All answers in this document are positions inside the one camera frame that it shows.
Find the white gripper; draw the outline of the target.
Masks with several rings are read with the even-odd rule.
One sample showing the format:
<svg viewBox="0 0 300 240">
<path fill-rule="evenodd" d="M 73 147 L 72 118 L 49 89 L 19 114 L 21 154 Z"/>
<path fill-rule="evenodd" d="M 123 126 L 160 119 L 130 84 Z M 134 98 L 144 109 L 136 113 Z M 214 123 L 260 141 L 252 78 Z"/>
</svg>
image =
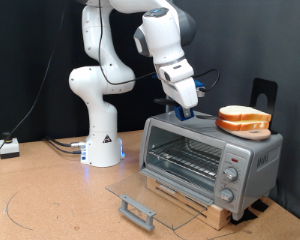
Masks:
<svg viewBox="0 0 300 240">
<path fill-rule="evenodd" d="M 186 59 L 182 59 L 170 65 L 157 66 L 157 74 L 164 92 L 184 108 L 183 115 L 186 118 L 191 117 L 189 108 L 198 103 L 192 66 Z"/>
</svg>

